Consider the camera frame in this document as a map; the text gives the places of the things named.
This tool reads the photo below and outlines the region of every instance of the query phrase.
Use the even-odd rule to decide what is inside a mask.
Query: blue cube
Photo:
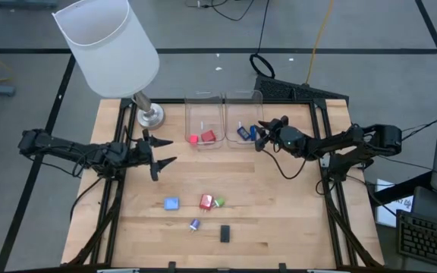
[[[178,197],[165,198],[165,210],[177,210],[180,208],[180,200]]]

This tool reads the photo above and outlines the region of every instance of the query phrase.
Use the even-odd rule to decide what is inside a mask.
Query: wooden table
[[[112,140],[118,106],[118,100],[101,101],[92,143]],[[265,153],[231,149],[226,140],[220,149],[198,151],[184,138],[184,105],[163,106],[166,121],[152,133],[174,144],[153,152],[157,159],[178,159],[159,174],[158,182],[151,181],[147,166],[127,170],[113,267],[166,268],[170,261],[179,268],[277,268],[280,262],[288,268],[335,267],[325,201],[315,192],[320,180],[318,162],[307,162],[300,175],[285,180]],[[332,133],[346,130],[351,122],[345,101],[327,100],[327,106]],[[307,105],[263,107],[265,120],[288,113],[290,125],[313,135]],[[321,113],[319,124],[324,136]],[[134,137],[140,136],[141,130],[136,123]],[[287,175],[296,173],[303,162],[285,152],[276,157]],[[349,175],[363,179],[358,170],[352,169]],[[95,179],[95,172],[86,171],[79,192]],[[94,232],[103,185],[85,195],[76,207],[63,262],[72,259]],[[223,196],[225,207],[201,212],[198,202],[203,193]],[[365,186],[349,179],[344,182],[344,194],[352,231],[373,258],[383,263]],[[179,210],[163,209],[168,196],[179,196]],[[188,225],[193,218],[202,224],[190,233]],[[220,243],[222,224],[231,226],[230,243]],[[339,234],[344,264],[348,264],[344,237]],[[101,249],[103,260],[105,247]]]

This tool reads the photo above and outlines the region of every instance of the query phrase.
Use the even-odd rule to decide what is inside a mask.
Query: gray floor
[[[60,1],[64,7],[74,1]],[[437,1],[423,1],[437,29]],[[183,1],[131,0],[156,48],[253,48],[257,46],[265,0],[246,17],[231,22],[211,9],[184,7]],[[230,1],[221,10],[239,15],[248,1]],[[263,47],[312,47],[327,0],[272,0]],[[0,10],[0,48],[66,48],[51,11]],[[320,43],[322,48],[433,49],[434,42],[414,1],[344,0],[335,3]],[[302,83],[309,55],[264,55],[279,80]],[[160,70],[146,88],[151,97],[182,97],[190,89],[252,89],[256,75],[246,54],[160,55]],[[14,97],[0,97],[0,249],[23,190],[30,162],[17,153],[22,130],[44,127],[69,55],[0,55],[14,70]],[[0,77],[6,77],[0,68]],[[437,55],[317,55],[311,86],[350,96],[350,114],[360,125],[395,124],[400,128],[437,118]],[[88,143],[99,97],[76,66],[54,135]],[[431,166],[437,126],[403,144],[396,158]],[[69,168],[67,162],[46,158]],[[368,180],[395,183],[423,170],[377,159]],[[68,232],[68,212],[78,180],[42,167],[7,269],[56,266]],[[389,238],[379,229],[380,237]],[[382,248],[387,263],[388,244]]]

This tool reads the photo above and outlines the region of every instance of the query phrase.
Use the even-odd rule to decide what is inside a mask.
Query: clear plastic bin
[[[252,139],[244,140],[237,129],[250,127],[264,119],[263,95],[256,90],[229,91],[225,94],[225,136],[231,148],[254,148]]]
[[[185,140],[198,149],[217,149],[225,138],[222,110],[222,94],[212,91],[188,92],[185,94]],[[205,142],[202,134],[212,131],[215,141]],[[192,143],[191,136],[198,136]]]

